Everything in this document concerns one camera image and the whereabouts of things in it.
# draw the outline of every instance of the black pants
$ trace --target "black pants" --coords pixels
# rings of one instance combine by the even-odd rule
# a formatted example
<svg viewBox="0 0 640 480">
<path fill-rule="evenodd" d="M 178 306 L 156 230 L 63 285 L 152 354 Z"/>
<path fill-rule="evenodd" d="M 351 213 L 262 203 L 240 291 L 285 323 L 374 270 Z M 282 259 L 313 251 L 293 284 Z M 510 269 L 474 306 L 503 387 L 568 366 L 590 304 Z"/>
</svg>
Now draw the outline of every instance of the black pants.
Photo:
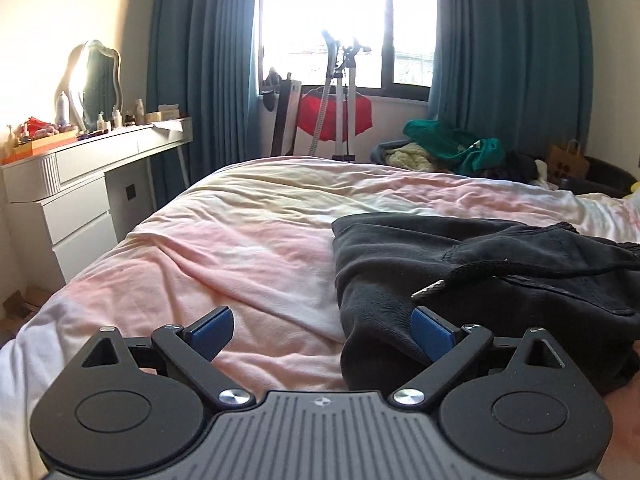
<svg viewBox="0 0 640 480">
<path fill-rule="evenodd" d="M 601 394 L 638 370 L 637 244 L 581 236 L 564 223 L 386 213 L 343 217 L 333 229 L 350 389 L 386 395 L 431 364 L 410 336 L 411 295 L 440 279 L 447 286 L 421 304 L 497 336 L 546 328 Z"/>
</svg>

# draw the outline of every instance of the white drawer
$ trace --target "white drawer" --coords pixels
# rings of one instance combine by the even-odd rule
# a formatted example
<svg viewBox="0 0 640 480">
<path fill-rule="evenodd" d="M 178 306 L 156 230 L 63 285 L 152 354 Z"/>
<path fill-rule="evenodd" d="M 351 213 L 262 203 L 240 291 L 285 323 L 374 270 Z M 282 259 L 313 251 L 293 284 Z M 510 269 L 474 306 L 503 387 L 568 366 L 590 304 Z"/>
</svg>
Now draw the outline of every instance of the white drawer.
<svg viewBox="0 0 640 480">
<path fill-rule="evenodd" d="M 109 210 L 104 177 L 73 189 L 42 206 L 52 245 Z"/>
<path fill-rule="evenodd" d="M 150 128 L 140 130 L 138 133 L 138 151 L 148 152 L 154 148 L 159 148 L 172 142 L 179 142 L 184 139 L 184 132 L 178 130 L 162 130 L 160 128 Z"/>
<path fill-rule="evenodd" d="M 68 283 L 78 272 L 117 245 L 111 215 L 105 213 L 53 247 Z"/>
<path fill-rule="evenodd" d="M 96 139 L 81 146 L 61 150 L 56 153 L 60 182 L 64 184 L 90 171 L 100 170 L 109 164 L 137 154 L 138 143 L 135 132 L 107 139 Z"/>
</svg>

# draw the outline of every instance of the pink blanket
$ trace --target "pink blanket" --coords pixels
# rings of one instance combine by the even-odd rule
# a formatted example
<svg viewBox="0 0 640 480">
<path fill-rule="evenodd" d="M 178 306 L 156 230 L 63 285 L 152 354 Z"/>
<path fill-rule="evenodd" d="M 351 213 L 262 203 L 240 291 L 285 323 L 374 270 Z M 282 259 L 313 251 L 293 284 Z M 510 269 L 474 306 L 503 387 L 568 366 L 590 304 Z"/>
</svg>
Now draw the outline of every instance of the pink blanket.
<svg viewBox="0 0 640 480">
<path fill-rule="evenodd" d="M 604 196 L 307 157 L 225 168 L 140 224 L 0 351 L 0 478 L 44 475 L 28 417 L 102 325 L 149 335 L 226 304 L 236 332 L 214 365 L 242 386 L 258 396 L 343 388 L 331 223 L 381 210 L 536 226 L 566 221 L 583 234 L 640 242 L 635 208 Z M 640 478 L 640 377 L 607 402 L 616 433 L 603 473 Z"/>
</svg>

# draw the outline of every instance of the window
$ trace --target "window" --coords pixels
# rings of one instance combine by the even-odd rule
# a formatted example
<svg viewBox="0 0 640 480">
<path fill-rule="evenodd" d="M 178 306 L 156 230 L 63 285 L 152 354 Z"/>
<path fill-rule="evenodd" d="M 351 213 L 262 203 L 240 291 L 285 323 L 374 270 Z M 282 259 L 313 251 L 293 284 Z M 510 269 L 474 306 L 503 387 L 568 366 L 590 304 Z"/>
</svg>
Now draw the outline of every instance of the window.
<svg viewBox="0 0 640 480">
<path fill-rule="evenodd" d="M 371 48 L 356 57 L 365 94 L 426 100 L 433 78 L 437 0 L 261 0 L 260 80 L 270 68 L 308 88 L 324 84 L 326 29 L 342 44 Z"/>
</svg>

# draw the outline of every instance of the brown shopping bag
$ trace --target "brown shopping bag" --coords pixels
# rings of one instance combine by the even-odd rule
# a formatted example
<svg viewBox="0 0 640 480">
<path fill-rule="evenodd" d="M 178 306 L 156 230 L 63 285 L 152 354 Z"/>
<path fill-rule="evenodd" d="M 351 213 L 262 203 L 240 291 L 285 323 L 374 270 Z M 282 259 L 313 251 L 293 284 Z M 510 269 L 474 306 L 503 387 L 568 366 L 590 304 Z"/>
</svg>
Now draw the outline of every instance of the brown shopping bag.
<svg viewBox="0 0 640 480">
<path fill-rule="evenodd" d="M 570 176 L 584 178 L 589 171 L 589 161 L 580 154 L 580 143 L 577 140 L 571 140 L 565 148 L 552 144 L 546 165 L 548 179 L 554 184 Z"/>
</svg>

